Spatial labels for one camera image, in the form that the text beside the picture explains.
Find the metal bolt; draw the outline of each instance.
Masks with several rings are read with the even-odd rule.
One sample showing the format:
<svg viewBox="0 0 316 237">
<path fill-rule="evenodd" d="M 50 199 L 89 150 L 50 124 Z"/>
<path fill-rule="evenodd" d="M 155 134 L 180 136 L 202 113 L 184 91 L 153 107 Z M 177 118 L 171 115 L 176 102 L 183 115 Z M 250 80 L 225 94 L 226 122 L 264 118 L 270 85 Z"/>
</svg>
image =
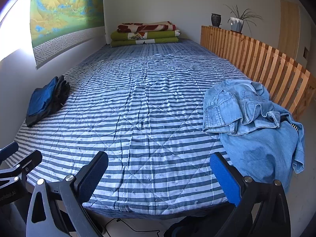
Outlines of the metal bolt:
<svg viewBox="0 0 316 237">
<path fill-rule="evenodd" d="M 274 180 L 274 184 L 275 184 L 276 186 L 280 186 L 280 185 L 281 185 L 281 182 L 280 182 L 279 180 Z"/>
<path fill-rule="evenodd" d="M 72 181 L 74 178 L 75 178 L 75 177 L 74 177 L 73 175 L 67 175 L 65 179 L 66 179 L 67 182 L 70 182 L 70 181 Z"/>
<path fill-rule="evenodd" d="M 43 183 L 44 183 L 44 179 L 43 179 L 43 178 L 37 180 L 37 184 L 38 184 L 38 185 L 41 185 L 41 184 L 43 184 Z"/>
<path fill-rule="evenodd" d="M 251 183 L 252 182 L 252 178 L 250 176 L 245 176 L 244 177 L 244 180 L 247 182 L 247 183 Z"/>
</svg>

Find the striped quilt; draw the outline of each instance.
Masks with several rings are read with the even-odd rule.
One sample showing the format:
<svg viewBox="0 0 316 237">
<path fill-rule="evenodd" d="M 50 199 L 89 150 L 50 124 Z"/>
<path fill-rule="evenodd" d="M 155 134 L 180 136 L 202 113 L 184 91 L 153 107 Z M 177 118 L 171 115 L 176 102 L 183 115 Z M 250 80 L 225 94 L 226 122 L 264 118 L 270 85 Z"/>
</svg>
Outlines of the striped quilt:
<svg viewBox="0 0 316 237">
<path fill-rule="evenodd" d="M 202 132 L 203 95 L 226 79 L 246 78 L 200 45 L 109 45 L 69 70 L 65 106 L 17 136 L 15 164 L 38 149 L 29 175 L 62 180 L 98 151 L 109 166 L 88 203 L 108 217 L 167 219 L 194 215 L 227 199 L 212 174 L 210 154 L 230 162 L 217 134 Z"/>
</svg>

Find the white pot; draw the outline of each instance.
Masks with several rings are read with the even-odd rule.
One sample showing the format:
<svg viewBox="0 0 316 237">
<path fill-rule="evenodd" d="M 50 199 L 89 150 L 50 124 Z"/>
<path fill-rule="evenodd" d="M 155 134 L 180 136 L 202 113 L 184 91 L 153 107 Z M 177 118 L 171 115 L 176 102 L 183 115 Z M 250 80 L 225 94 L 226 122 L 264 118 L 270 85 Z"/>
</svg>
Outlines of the white pot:
<svg viewBox="0 0 316 237">
<path fill-rule="evenodd" d="M 230 29 L 241 33 L 242 27 L 244 26 L 244 21 L 237 18 L 230 18 Z"/>
</svg>

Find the shirt pocket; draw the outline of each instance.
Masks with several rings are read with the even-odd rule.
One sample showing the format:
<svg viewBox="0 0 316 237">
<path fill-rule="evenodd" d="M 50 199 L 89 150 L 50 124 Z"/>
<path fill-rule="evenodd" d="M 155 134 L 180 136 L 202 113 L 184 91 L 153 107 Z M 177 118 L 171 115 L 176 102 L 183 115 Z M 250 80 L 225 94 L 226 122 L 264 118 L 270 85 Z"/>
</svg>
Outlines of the shirt pocket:
<svg viewBox="0 0 316 237">
<path fill-rule="evenodd" d="M 224 126 L 224 120 L 221 115 L 221 110 L 218 105 L 212 105 L 206 108 L 205 115 L 205 127 L 220 127 Z"/>
<path fill-rule="evenodd" d="M 242 99 L 251 99 L 251 100 L 257 100 L 257 101 L 265 101 L 262 97 L 257 95 L 254 91 L 250 91 L 250 90 L 242 90 L 241 91 L 241 97 L 242 97 Z"/>
</svg>

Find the flower pot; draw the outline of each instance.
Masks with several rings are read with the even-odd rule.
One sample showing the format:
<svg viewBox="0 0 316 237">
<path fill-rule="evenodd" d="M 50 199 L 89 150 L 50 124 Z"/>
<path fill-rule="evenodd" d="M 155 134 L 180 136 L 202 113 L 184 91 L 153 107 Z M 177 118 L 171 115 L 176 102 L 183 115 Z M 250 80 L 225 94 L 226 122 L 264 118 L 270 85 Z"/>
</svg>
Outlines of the flower pot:
<svg viewBox="0 0 316 237">
<path fill-rule="evenodd" d="M 222 17 L 219 14 L 212 13 L 211 21 L 213 27 L 219 27 L 222 21 Z"/>
<path fill-rule="evenodd" d="M 230 18 L 230 29 L 241 33 L 244 21 L 237 18 Z"/>
</svg>

